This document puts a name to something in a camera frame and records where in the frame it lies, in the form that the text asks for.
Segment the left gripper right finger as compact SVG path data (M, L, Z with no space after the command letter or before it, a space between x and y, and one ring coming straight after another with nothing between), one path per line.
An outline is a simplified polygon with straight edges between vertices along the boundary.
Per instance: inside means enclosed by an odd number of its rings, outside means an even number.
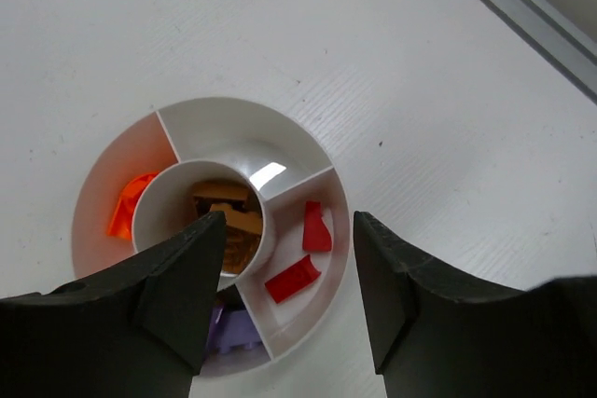
M520 291L485 281L354 214L375 371L390 397L592 397L596 280Z

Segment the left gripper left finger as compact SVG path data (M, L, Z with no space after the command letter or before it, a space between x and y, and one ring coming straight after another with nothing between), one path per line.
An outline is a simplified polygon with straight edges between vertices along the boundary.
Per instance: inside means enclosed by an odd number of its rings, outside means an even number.
M186 397L203 364L221 212L48 294L1 302L5 397Z

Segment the purple lego block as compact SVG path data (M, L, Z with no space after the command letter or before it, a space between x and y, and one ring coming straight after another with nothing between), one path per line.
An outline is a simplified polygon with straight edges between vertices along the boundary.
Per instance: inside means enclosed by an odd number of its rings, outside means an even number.
M252 350L261 336L244 305L215 302L205 345L205 357L227 354L236 349Z

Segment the orange round lego piece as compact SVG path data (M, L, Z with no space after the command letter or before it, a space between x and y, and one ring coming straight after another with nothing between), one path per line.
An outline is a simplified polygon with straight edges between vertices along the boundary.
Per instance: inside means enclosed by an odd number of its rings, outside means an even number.
M132 239L132 219L142 194L158 176L158 172L141 174L127 183L118 195L117 205L112 213L106 235L123 240Z

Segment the small red lego piece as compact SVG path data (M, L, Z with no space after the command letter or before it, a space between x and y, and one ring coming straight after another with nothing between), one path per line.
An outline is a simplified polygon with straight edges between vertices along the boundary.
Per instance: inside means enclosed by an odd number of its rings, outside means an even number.
M265 289L275 304L309 287L321 275L309 254L265 282Z

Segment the red sloped lego piece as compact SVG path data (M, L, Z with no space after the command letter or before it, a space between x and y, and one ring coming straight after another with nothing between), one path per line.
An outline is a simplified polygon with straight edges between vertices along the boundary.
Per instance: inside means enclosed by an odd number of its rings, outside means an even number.
M332 250L332 237L323 220L321 203L305 203L302 249L306 253L327 253Z

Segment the brown lego brick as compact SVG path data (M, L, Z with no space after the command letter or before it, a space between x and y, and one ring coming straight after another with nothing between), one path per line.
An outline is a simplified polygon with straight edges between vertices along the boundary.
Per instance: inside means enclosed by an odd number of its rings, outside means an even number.
M226 220L226 249L222 274L241 274L253 260L263 233L263 215L254 191L247 185L227 180L200 181L191 187L198 217L222 212Z

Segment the white divided round container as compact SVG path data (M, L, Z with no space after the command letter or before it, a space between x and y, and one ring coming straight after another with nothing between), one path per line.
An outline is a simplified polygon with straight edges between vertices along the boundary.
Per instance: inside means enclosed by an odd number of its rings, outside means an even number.
M122 188L158 172L137 204L132 239L106 235ZM267 106L212 97L175 103L123 131L98 157L76 203L71 232L75 273L86 277L165 240L191 219L188 188L203 176L247 181L268 225L261 263L222 284L247 308L262 343L212 354L204 377L225 377L282 359L323 320L344 275L351 223L340 177L324 148L298 123ZM305 203L321 203L332 250L302 249ZM309 287L275 304L265 282L309 254L321 272Z

